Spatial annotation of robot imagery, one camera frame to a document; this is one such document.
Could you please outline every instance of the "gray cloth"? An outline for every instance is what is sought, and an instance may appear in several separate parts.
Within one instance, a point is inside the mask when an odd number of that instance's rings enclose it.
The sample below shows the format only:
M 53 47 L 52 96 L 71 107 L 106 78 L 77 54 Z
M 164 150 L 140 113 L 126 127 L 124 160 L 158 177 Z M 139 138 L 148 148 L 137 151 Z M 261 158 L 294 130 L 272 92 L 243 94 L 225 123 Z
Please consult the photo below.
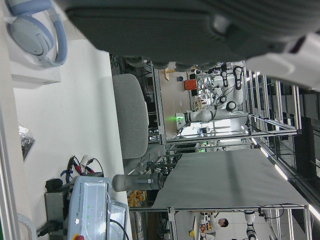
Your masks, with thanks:
M 123 159 L 140 158 L 148 147 L 148 113 L 137 78 L 112 76 Z
M 153 208 L 258 207 L 307 201 L 259 149 L 183 154 Z

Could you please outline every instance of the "chair backrest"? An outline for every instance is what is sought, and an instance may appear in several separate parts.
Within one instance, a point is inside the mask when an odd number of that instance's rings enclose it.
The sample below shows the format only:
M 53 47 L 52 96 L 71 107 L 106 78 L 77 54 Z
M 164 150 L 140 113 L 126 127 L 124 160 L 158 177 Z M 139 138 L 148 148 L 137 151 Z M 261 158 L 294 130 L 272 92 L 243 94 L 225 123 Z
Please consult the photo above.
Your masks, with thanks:
M 148 112 L 138 79 L 112 76 L 123 159 L 140 158 L 148 147 Z

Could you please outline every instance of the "white device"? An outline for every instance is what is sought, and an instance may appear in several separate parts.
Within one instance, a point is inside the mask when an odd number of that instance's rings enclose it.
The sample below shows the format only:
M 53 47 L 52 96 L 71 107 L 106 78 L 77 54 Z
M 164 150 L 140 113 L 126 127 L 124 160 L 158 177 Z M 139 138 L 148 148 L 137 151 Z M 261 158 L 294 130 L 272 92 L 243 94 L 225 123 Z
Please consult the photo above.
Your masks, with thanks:
M 8 0 L 12 14 L 18 16 L 10 25 L 9 31 L 15 42 L 25 51 L 34 55 L 48 68 L 58 67 L 67 58 L 67 39 L 59 14 L 50 0 Z M 58 52 L 55 60 L 47 57 L 54 46 L 54 38 L 49 30 L 37 19 L 30 16 L 47 11 L 57 35 Z

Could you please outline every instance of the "white table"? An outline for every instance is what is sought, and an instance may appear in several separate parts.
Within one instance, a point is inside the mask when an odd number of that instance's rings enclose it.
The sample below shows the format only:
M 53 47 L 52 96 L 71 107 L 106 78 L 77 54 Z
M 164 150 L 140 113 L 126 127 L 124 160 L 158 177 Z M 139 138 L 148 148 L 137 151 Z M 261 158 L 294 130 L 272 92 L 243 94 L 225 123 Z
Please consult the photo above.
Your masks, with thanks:
M 46 222 L 45 183 L 60 176 L 72 155 L 97 158 L 110 179 L 124 172 L 109 54 L 87 40 L 70 41 L 60 74 L 59 83 L 15 83 L 13 89 L 18 123 L 35 138 L 24 162 L 24 184 L 37 229 Z M 94 163 L 92 168 L 100 170 Z M 126 192 L 113 192 L 112 198 L 127 202 Z M 129 221 L 127 230 L 131 236 Z

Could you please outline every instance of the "gray cylinder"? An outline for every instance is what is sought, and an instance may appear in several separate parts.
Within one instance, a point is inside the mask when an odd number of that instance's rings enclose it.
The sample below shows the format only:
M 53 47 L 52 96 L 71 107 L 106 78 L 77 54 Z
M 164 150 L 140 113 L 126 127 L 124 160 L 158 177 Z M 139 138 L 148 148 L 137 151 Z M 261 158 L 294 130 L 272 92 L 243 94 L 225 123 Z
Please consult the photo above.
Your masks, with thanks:
M 116 192 L 129 190 L 156 190 L 164 186 L 162 173 L 141 175 L 117 174 L 112 179 L 112 187 Z

